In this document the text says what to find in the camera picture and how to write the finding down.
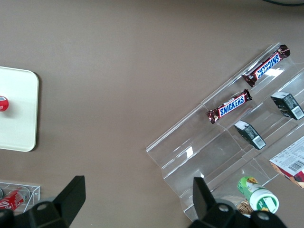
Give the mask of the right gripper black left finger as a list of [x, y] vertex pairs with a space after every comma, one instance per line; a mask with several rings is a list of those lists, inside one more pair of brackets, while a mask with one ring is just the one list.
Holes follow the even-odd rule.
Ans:
[[68, 228], [86, 200], [84, 176], [75, 176], [53, 201], [43, 201], [13, 220], [14, 228]]

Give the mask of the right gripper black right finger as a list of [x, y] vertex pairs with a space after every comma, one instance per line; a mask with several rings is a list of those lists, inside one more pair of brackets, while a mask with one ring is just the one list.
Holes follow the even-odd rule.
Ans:
[[225, 199], [215, 199], [204, 179], [193, 179], [193, 204], [198, 219], [191, 228], [248, 228], [250, 219]]

